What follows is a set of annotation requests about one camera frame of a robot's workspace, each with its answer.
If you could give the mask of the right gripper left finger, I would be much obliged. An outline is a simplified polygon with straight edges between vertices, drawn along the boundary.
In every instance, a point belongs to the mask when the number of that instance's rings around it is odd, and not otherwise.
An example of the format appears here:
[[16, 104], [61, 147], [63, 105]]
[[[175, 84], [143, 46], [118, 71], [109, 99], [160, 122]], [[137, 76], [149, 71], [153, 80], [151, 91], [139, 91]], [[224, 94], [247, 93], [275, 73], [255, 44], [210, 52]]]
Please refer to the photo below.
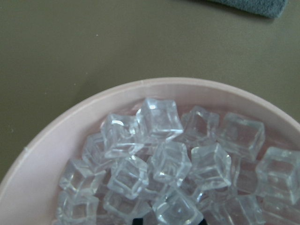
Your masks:
[[143, 225], [143, 218], [134, 218], [132, 225]]

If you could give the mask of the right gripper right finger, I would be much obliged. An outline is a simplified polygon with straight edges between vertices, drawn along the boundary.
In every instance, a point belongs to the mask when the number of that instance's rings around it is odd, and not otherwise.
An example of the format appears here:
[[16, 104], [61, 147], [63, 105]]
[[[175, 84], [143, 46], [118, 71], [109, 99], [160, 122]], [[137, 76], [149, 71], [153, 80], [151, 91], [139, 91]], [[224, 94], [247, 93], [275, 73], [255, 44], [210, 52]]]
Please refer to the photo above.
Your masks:
[[198, 225], [208, 225], [207, 221], [205, 219], [203, 219]]

